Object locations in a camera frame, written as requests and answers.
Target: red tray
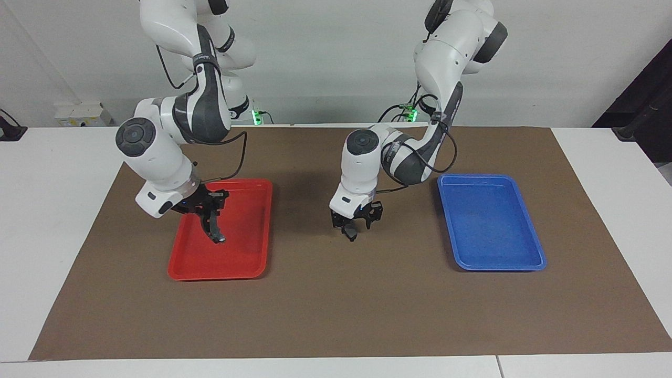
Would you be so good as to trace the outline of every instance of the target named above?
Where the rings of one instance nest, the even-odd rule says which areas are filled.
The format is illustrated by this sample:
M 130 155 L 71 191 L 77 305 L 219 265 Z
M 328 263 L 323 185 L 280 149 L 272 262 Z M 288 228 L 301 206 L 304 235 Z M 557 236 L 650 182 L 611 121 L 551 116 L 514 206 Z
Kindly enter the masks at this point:
M 266 268 L 271 225 L 268 180 L 240 179 L 207 184 L 209 190 L 226 189 L 218 224 L 226 237 L 215 244 L 203 232 L 197 215 L 182 216 L 168 264 L 175 280 L 230 280 L 255 278 Z

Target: blue tray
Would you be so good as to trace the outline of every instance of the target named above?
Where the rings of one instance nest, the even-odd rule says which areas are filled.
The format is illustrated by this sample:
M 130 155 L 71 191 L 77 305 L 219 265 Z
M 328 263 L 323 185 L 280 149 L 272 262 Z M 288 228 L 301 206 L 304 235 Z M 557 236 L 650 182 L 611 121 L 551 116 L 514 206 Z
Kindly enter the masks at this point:
M 546 267 L 530 215 L 513 178 L 439 177 L 455 261 L 466 270 L 531 271 Z

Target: round joint cap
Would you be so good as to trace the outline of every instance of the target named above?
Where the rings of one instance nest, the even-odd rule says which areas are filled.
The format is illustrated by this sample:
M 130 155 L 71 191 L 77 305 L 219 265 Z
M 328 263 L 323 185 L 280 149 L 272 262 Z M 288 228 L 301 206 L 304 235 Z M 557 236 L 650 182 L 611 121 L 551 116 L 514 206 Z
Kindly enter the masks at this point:
M 154 142 L 156 133 L 152 121 L 147 118 L 131 118 L 117 130 L 117 147 L 128 157 L 142 156 Z
M 365 155 L 372 152 L 378 146 L 380 139 L 371 130 L 355 130 L 347 137 L 347 150 L 352 155 Z

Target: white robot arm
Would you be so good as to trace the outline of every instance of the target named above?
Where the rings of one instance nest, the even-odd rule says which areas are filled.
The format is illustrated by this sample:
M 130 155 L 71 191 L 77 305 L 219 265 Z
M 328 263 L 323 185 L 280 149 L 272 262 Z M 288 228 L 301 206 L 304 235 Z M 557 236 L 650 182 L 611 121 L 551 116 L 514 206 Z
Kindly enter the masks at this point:
M 405 186 L 424 182 L 452 126 L 462 99 L 462 74 L 476 73 L 488 63 L 507 37 L 493 18 L 490 0 L 436 0 L 425 19 L 427 40 L 415 49 L 415 74 L 422 88 L 437 100 L 437 108 L 422 139 L 387 125 L 353 131 L 341 158 L 341 183 L 329 203 L 334 227 L 350 241 L 357 237 L 353 219 L 366 227 L 380 220 L 382 204 L 373 202 L 380 166 Z
M 134 118 L 124 122 L 116 135 L 124 161 L 146 180 L 136 196 L 138 205 L 155 218 L 170 209 L 196 213 L 215 243 L 225 240 L 216 218 L 228 193 L 208 191 L 179 145 L 232 141 L 222 142 L 231 119 L 238 118 L 249 106 L 240 79 L 223 71 L 248 67 L 256 56 L 252 45 L 237 38 L 223 20 L 227 10 L 226 0 L 140 2 L 145 33 L 157 46 L 189 61 L 197 83 L 194 90 L 177 97 L 141 101 Z M 224 98 L 226 88 L 238 101 L 232 109 Z

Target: white wall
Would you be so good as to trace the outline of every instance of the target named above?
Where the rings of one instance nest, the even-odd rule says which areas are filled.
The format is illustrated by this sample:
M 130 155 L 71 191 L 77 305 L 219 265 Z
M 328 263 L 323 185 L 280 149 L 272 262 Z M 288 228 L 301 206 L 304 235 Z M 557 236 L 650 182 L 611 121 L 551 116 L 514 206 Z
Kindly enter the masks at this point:
M 175 93 L 136 0 L 2 1 L 81 100 L 100 100 L 123 120 L 137 100 Z M 375 120 L 415 88 L 411 53 L 431 2 L 230 0 L 231 24 L 259 55 L 240 74 L 276 122 Z M 464 78 L 457 124 L 591 126 L 672 38 L 670 0 L 493 3 L 509 39 L 483 72 Z M 53 125 L 50 103 L 63 89 L 17 59 L 27 53 L 0 30 L 0 106 L 24 123 Z M 185 73 L 177 59 L 169 68 Z

